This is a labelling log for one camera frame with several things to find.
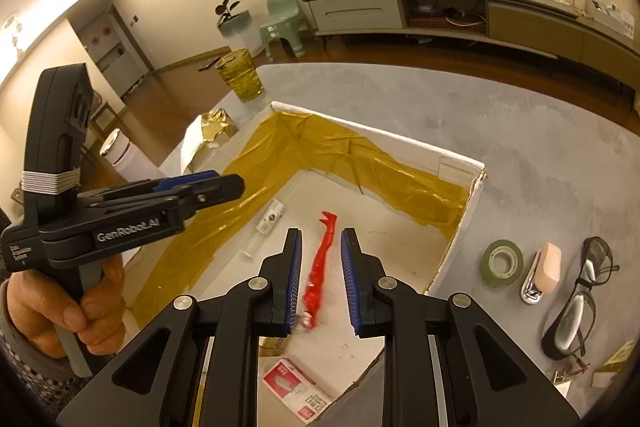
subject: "green tape roll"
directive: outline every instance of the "green tape roll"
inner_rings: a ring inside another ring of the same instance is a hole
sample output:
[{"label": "green tape roll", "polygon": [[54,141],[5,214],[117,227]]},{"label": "green tape roll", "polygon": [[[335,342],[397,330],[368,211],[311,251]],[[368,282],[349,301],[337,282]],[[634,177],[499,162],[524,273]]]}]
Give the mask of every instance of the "green tape roll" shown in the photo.
[{"label": "green tape roll", "polygon": [[511,241],[500,239],[494,241],[484,251],[482,261],[480,261],[480,273],[484,282],[489,286],[508,286],[520,277],[522,264],[520,248]]}]

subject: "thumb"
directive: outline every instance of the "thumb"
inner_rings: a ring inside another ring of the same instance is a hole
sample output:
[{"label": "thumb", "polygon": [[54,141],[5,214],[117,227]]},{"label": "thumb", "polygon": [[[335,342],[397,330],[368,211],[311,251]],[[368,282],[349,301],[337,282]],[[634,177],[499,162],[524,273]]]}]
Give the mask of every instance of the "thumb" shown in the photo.
[{"label": "thumb", "polygon": [[37,270],[22,272],[15,298],[24,307],[65,330],[84,330],[86,318],[80,306],[56,283]]}]

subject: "screw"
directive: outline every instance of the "screw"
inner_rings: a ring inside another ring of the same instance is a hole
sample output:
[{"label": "screw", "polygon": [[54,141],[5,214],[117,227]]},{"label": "screw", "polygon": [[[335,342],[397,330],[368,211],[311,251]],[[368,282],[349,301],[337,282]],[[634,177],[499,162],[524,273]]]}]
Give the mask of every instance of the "screw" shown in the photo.
[{"label": "screw", "polygon": [[174,300],[174,308],[177,310],[188,310],[193,304],[193,299],[188,295],[180,295]]},{"label": "screw", "polygon": [[269,281],[264,277],[254,277],[249,281],[249,288],[252,290],[264,290],[268,284]]},{"label": "screw", "polygon": [[471,306],[471,297],[465,293],[456,293],[453,295],[452,301],[458,308],[469,308]]},{"label": "screw", "polygon": [[396,281],[393,277],[381,277],[378,279],[378,286],[380,286],[383,290],[392,290],[396,286],[398,286],[398,281]]}]

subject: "eyeglasses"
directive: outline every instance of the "eyeglasses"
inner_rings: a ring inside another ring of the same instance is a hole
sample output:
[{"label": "eyeglasses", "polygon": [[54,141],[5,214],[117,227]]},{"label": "eyeglasses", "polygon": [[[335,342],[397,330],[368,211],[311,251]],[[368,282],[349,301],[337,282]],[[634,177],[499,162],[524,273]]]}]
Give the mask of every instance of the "eyeglasses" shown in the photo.
[{"label": "eyeglasses", "polygon": [[620,266],[613,264],[613,254],[603,238],[584,240],[574,291],[542,337],[542,350],[546,356],[563,360],[573,355],[581,367],[586,367],[580,357],[586,353],[585,343],[596,322],[596,303],[591,290],[609,282],[611,274],[618,270]]}]

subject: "cabinet drawer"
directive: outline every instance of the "cabinet drawer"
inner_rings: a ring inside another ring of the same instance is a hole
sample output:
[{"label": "cabinet drawer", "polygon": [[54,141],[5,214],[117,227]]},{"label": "cabinet drawer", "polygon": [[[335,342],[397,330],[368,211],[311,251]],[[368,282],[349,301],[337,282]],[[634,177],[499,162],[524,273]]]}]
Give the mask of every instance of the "cabinet drawer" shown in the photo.
[{"label": "cabinet drawer", "polygon": [[487,3],[487,17],[491,39],[580,60],[584,31],[570,22],[499,2]]},{"label": "cabinet drawer", "polygon": [[640,57],[620,44],[587,31],[584,33],[580,61],[640,90]]},{"label": "cabinet drawer", "polygon": [[315,0],[318,31],[403,28],[399,0]]}]

